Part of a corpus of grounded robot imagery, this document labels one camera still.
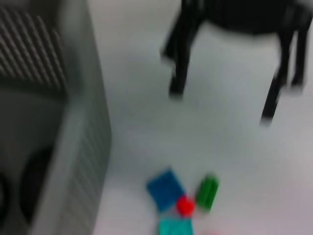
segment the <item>white floor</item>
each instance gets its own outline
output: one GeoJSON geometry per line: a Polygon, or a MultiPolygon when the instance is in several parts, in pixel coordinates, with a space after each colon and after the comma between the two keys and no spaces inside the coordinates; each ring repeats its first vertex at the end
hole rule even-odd
{"type": "MultiPolygon", "coordinates": [[[[182,102],[168,98],[159,49],[178,8],[170,0],[92,0],[113,129],[94,235],[156,235],[147,180],[171,166],[190,195],[207,172],[221,181],[195,235],[309,235],[313,231],[313,70],[283,95],[270,127],[260,116],[275,68],[273,38],[202,29],[182,102]]],[[[310,62],[313,63],[313,47],[310,62]]]]}

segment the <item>blue block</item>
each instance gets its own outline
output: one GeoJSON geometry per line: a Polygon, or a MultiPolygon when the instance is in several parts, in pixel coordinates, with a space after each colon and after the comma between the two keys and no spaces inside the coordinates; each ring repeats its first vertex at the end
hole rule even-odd
{"type": "Polygon", "coordinates": [[[148,182],[147,190],[156,202],[160,212],[172,207],[185,194],[171,170],[148,182]]]}
{"type": "Polygon", "coordinates": [[[159,231],[160,235],[193,235],[191,219],[163,219],[159,231]]]}

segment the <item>pink object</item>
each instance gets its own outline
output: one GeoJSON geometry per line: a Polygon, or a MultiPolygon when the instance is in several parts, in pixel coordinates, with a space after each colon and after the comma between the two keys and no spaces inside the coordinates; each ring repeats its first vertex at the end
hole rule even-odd
{"type": "Polygon", "coordinates": [[[187,196],[182,196],[176,202],[176,208],[182,217],[191,217],[195,210],[195,202],[187,196]]]}

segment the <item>red ball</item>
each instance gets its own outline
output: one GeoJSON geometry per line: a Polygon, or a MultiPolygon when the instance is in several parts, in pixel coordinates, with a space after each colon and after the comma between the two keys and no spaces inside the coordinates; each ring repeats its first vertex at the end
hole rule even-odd
{"type": "Polygon", "coordinates": [[[176,202],[176,208],[182,217],[191,217],[195,210],[195,202],[187,196],[182,196],[176,202]]]}

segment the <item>green block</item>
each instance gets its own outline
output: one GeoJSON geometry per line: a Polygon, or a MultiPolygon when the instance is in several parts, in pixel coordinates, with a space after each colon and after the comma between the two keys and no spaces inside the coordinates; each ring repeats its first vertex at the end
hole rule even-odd
{"type": "Polygon", "coordinates": [[[207,175],[199,187],[196,196],[197,205],[211,210],[219,184],[219,180],[215,176],[207,175]]]}

